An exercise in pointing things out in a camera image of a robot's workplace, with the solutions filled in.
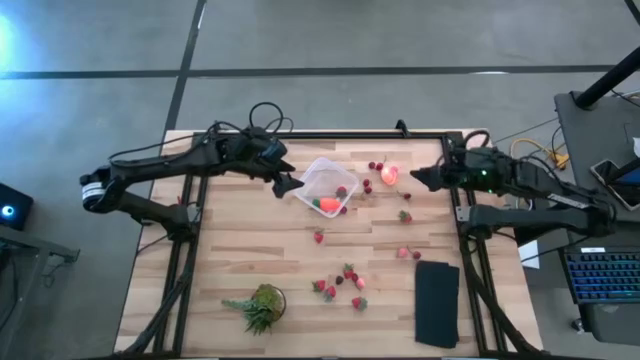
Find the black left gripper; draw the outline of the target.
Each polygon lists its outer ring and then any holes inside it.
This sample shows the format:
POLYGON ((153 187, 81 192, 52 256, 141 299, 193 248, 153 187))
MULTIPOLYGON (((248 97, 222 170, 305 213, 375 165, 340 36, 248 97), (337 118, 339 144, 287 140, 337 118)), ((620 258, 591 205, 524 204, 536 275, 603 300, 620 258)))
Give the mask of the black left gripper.
POLYGON ((277 171, 272 176, 272 191, 276 198, 283 198, 287 192, 302 188, 304 183, 289 174, 296 170, 291 164, 280 159, 275 167, 271 160, 264 157, 264 152, 274 144, 275 138, 266 133, 244 131, 229 135, 221 146, 224 155, 220 171, 247 176, 271 176, 277 171))

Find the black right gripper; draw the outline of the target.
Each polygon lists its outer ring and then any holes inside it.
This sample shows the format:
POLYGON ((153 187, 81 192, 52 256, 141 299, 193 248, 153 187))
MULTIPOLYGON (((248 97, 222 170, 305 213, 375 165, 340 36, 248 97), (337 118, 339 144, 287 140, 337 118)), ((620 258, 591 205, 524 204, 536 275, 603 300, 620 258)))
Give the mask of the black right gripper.
POLYGON ((494 193, 503 182, 500 159, 501 153, 494 148, 456 149, 449 163, 411 170, 410 175, 424 181, 431 192, 442 188, 442 176, 446 186, 494 193))

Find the clear plastic tupperware container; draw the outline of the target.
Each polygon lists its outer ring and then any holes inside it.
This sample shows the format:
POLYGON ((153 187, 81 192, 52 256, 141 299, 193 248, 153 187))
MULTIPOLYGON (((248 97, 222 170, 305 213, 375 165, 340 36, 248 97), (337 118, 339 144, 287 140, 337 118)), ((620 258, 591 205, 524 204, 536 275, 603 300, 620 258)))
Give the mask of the clear plastic tupperware container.
POLYGON ((340 210, 346 207, 351 197, 360 189, 360 181, 354 174, 324 157, 317 158, 312 162, 300 180, 304 186, 296 189, 294 195, 312 210, 329 219, 337 217, 340 210), (312 200, 315 198, 336 198, 335 192, 340 186, 346 187, 349 195, 344 201, 341 201, 342 208, 339 211, 326 213, 312 205, 312 200))

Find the orange toy carrot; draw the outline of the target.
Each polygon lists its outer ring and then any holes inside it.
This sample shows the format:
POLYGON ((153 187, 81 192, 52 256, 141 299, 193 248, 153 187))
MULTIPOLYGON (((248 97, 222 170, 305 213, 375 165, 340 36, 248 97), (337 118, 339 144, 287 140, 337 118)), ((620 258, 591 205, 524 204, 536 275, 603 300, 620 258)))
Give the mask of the orange toy carrot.
POLYGON ((336 198, 323 197, 312 200, 312 205, 326 213, 334 213, 342 208, 342 202, 336 198))

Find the black diagonal bar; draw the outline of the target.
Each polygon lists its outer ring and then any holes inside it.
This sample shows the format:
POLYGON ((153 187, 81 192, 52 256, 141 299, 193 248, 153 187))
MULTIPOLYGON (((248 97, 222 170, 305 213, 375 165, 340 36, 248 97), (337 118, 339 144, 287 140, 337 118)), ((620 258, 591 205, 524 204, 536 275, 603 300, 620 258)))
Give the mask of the black diagonal bar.
POLYGON ((541 236, 545 235, 545 231, 521 229, 514 230, 515 242, 518 247, 526 245, 534 240, 538 240, 541 236))

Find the white paper sheet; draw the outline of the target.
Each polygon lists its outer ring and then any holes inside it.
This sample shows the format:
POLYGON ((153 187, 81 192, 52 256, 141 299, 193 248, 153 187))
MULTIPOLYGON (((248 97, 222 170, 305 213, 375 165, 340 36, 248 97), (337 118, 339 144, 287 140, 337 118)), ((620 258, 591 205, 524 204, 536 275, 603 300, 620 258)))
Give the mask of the white paper sheet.
POLYGON ((518 247, 521 264, 525 268, 539 269, 540 261, 538 257, 538 241, 534 240, 518 247))

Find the dark folded cloth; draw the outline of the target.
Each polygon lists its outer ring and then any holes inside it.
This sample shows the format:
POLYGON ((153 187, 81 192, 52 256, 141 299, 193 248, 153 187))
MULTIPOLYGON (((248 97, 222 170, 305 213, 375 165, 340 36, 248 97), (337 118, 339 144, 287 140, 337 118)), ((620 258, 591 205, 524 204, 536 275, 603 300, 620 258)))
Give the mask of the dark folded cloth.
POLYGON ((419 261, 415 270, 415 341, 453 349, 458 334, 459 268, 419 261))

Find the succulent plant in black bowl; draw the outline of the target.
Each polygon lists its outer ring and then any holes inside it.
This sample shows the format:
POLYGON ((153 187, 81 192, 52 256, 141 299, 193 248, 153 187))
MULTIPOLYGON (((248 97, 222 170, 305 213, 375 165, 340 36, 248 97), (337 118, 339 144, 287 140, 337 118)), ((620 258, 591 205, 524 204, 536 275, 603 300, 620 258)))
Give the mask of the succulent plant in black bowl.
POLYGON ((280 320, 287 307, 282 290, 271 284, 259 285, 249 299, 224 299, 221 304, 241 312, 247 322, 245 331, 254 336, 271 331, 273 324, 280 320))

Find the grey side table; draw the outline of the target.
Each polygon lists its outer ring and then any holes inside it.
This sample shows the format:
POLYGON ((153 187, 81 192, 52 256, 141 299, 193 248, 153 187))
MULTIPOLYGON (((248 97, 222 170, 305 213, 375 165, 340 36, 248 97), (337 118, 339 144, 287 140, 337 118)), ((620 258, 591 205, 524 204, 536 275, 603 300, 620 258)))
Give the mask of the grey side table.
POLYGON ((589 110, 577 107, 570 93, 554 97, 575 182, 584 188, 607 192, 591 168, 610 160, 622 171, 640 173, 640 102, 603 97, 589 110))

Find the backlit rainbow keyboard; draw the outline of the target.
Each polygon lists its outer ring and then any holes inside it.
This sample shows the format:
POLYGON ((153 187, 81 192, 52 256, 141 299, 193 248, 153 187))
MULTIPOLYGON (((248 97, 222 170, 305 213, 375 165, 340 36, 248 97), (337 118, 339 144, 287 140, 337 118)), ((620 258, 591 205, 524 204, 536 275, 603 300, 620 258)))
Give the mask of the backlit rainbow keyboard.
POLYGON ((640 303, 640 247, 576 247, 560 260, 575 304, 640 303))

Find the black round pole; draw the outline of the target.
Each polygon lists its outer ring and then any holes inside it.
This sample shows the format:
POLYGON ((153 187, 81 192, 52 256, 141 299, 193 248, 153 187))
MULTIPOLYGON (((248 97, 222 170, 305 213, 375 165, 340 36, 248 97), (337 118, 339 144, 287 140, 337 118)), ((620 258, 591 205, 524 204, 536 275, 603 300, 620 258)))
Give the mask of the black round pole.
POLYGON ((572 95, 574 104, 583 110, 590 109, 607 93, 640 69, 640 46, 605 73, 584 92, 572 95))

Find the grey chair seat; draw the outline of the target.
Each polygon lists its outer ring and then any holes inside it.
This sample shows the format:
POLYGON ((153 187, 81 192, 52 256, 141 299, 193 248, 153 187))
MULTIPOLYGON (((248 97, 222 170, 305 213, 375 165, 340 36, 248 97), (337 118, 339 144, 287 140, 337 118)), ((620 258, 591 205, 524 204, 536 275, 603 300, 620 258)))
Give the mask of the grey chair seat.
POLYGON ((640 304, 579 305, 571 322, 578 333, 591 333, 603 343, 640 346, 640 304))

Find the grey metal stand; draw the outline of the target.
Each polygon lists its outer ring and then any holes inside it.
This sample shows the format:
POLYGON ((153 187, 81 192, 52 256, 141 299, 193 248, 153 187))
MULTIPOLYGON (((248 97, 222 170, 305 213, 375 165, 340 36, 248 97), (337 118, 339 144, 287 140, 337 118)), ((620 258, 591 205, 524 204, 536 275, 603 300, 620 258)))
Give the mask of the grey metal stand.
POLYGON ((74 263, 77 261, 80 250, 42 240, 5 226, 0 226, 0 242, 9 245, 8 262, 11 264, 13 272, 11 278, 12 295, 9 297, 10 307, 4 317, 0 319, 0 357, 4 357, 20 326, 28 297, 41 280, 49 257, 58 256, 63 259, 64 263, 74 263), (20 275, 17 258, 22 255, 32 258, 32 266, 20 275))

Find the black box with blue light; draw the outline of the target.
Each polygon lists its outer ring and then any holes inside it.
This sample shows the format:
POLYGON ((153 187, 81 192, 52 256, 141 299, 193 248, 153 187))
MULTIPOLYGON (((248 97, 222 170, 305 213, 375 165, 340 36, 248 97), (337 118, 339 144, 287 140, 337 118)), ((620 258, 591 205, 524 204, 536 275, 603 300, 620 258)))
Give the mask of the black box with blue light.
POLYGON ((29 195, 0 183, 0 225, 22 231, 33 203, 29 195))

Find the black aluminium table frame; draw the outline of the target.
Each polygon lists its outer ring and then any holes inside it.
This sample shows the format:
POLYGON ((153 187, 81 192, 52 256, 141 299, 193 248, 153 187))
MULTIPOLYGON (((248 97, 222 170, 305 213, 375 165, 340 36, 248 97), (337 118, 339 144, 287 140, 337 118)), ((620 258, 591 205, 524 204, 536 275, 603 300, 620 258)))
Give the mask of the black aluminium table frame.
POLYGON ((459 299, 460 339, 453 349, 415 341, 415 264, 397 257, 408 246, 427 260, 462 262, 451 196, 430 192, 410 171, 433 164, 442 145, 426 132, 293 132, 284 137, 286 160, 301 177, 317 158, 332 160, 371 194, 356 192, 347 213, 329 219, 294 194, 276 198, 271 187, 246 176, 207 180, 170 177, 154 183, 154 200, 200 201, 202 223, 194 275, 181 332, 185 358, 441 358, 476 356, 477 342, 466 296, 459 299), (383 183, 369 162, 399 168, 396 185, 383 183), (411 193, 404 200, 398 192, 411 193), (412 216, 408 224, 399 212, 412 216), (322 231, 317 244, 314 233, 322 231), (365 281, 345 279, 344 264, 365 281), (344 282, 337 285, 337 276, 344 282), (337 294, 326 302, 313 282, 325 280, 337 294), (271 331, 246 332, 243 314, 221 304, 249 299, 261 284, 282 290, 287 307, 271 331), (360 312, 352 299, 364 297, 360 312))

